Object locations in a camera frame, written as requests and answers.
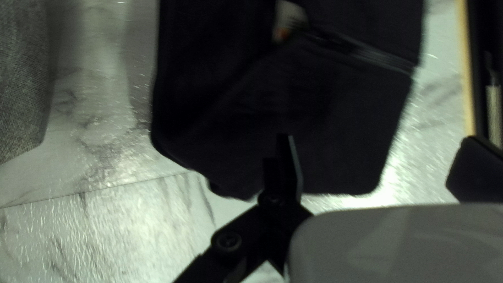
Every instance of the zipper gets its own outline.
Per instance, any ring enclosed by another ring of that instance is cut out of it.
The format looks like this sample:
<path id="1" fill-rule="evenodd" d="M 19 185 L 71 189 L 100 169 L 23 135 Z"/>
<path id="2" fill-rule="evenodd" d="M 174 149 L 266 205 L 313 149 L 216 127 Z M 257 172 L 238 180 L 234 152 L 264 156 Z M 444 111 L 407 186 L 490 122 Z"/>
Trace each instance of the zipper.
<path id="1" fill-rule="evenodd" d="M 411 76 L 414 71 L 414 63 L 379 50 L 344 34 L 327 35 L 326 33 L 316 30 L 310 30 L 305 32 L 305 35 L 322 47 L 341 52 L 373 65 L 403 73 L 408 76 Z"/>

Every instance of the wooden trim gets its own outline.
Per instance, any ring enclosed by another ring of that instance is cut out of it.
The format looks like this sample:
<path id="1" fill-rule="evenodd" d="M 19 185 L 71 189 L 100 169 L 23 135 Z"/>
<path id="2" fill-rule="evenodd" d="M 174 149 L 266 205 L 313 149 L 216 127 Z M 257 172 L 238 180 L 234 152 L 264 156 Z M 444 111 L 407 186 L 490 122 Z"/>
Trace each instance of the wooden trim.
<path id="1" fill-rule="evenodd" d="M 468 136 L 476 135 L 475 106 L 473 102 L 473 81 L 470 55 L 470 29 L 468 24 L 468 0 L 457 0 L 459 38 L 461 44 L 461 80 L 463 106 L 465 113 L 465 132 Z"/>

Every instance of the white marble tile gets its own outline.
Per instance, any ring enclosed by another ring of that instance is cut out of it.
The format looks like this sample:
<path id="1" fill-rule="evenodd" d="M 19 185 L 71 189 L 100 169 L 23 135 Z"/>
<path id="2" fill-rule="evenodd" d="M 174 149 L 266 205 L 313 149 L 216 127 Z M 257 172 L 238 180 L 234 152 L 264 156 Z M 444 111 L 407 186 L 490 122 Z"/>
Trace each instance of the white marble tile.
<path id="1" fill-rule="evenodd" d="M 196 173 L 0 209 L 0 282 L 170 282 L 215 230 Z"/>
<path id="2" fill-rule="evenodd" d="M 170 176 L 150 144 L 156 2 L 48 0 L 52 111 L 43 144 L 0 165 L 0 207 Z"/>
<path id="3" fill-rule="evenodd" d="M 462 121 L 461 59 L 454 0 L 425 2 L 420 64 L 400 121 L 401 128 L 425 128 Z"/>

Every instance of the black bag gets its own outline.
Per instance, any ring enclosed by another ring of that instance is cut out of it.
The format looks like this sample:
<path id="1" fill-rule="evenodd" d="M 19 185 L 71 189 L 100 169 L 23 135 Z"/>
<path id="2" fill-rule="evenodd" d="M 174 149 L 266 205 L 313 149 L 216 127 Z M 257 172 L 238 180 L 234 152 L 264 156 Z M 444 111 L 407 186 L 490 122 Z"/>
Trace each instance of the black bag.
<path id="1" fill-rule="evenodd" d="M 306 193 L 371 192 L 411 85 L 422 0 L 297 2 L 309 29 L 272 42 L 275 1 L 161 0 L 151 139 L 222 196 L 262 190 L 293 135 Z"/>

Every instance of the black fabric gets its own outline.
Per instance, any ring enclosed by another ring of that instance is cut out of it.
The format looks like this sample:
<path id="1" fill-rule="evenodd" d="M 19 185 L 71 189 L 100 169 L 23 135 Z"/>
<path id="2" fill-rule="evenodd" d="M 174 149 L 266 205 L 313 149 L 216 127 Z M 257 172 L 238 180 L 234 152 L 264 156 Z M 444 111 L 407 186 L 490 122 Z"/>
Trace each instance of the black fabric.
<path id="1" fill-rule="evenodd" d="M 503 201 L 503 152 L 474 136 L 461 143 L 446 187 L 459 201 Z"/>
<path id="2" fill-rule="evenodd" d="M 422 0 L 298 2 L 313 27 L 417 63 Z M 161 0 L 152 140 L 222 196 L 262 189 L 262 158 L 293 135 L 304 192 L 371 192 L 411 79 L 300 35 L 275 47 L 275 3 Z"/>

